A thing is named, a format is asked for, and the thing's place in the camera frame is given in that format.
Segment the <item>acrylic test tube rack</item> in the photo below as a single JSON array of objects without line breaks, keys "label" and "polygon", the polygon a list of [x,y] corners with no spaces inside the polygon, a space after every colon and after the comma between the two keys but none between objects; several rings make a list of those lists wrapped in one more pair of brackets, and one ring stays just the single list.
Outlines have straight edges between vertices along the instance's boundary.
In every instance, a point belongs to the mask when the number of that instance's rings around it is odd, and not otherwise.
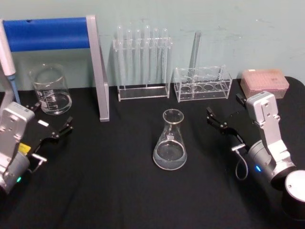
[{"label": "acrylic test tube rack", "polygon": [[118,27],[113,40],[115,74],[119,101],[167,97],[170,94],[171,38],[164,29],[126,30]]},{"label": "acrylic test tube rack", "polygon": [[189,68],[174,71],[174,88],[178,102],[228,98],[232,78],[226,66],[196,68],[201,32],[195,33]]}]

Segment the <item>light blue wall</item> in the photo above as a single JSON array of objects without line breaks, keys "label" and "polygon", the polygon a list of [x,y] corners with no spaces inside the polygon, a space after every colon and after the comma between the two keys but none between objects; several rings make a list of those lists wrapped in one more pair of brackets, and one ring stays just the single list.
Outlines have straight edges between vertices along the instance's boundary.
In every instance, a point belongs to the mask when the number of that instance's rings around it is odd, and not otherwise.
[{"label": "light blue wall", "polygon": [[[1,0],[5,20],[82,17],[96,14],[110,84],[109,50],[117,25],[167,28],[173,66],[188,67],[194,32],[202,31],[200,66],[225,63],[235,78],[243,69],[280,68],[305,83],[305,1],[301,0]],[[15,53],[18,87],[38,62],[64,65],[69,87],[90,86],[86,50]]]}]

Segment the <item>conical flask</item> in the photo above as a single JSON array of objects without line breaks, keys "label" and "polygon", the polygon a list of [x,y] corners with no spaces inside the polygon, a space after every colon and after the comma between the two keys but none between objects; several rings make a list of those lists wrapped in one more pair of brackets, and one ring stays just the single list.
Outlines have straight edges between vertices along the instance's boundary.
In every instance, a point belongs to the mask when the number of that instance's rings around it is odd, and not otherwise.
[{"label": "conical flask", "polygon": [[159,141],[153,151],[153,161],[165,170],[181,168],[187,159],[185,146],[180,131],[180,123],[184,119],[181,111],[169,109],[164,111],[165,125]]}]

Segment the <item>black table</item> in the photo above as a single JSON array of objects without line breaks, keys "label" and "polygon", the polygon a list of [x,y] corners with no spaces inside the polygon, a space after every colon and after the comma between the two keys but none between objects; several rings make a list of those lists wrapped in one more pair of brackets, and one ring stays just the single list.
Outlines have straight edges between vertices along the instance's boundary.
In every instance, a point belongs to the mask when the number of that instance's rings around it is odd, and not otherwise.
[{"label": "black table", "polygon": [[[305,87],[290,87],[277,100],[282,138],[299,169],[305,169]],[[177,103],[171,98],[118,102],[110,89],[110,122],[100,123],[94,88],[71,89],[72,107],[60,116],[37,117],[60,127],[72,115],[74,131],[57,145],[41,147],[49,159],[0,200],[1,229],[54,228],[305,228],[281,210],[281,192],[234,176],[231,143],[206,123],[211,106],[223,117],[242,110],[233,81],[229,99]],[[36,101],[21,92],[22,104]],[[177,171],[152,160],[163,130],[162,113],[184,113],[181,131],[188,154]]]}]

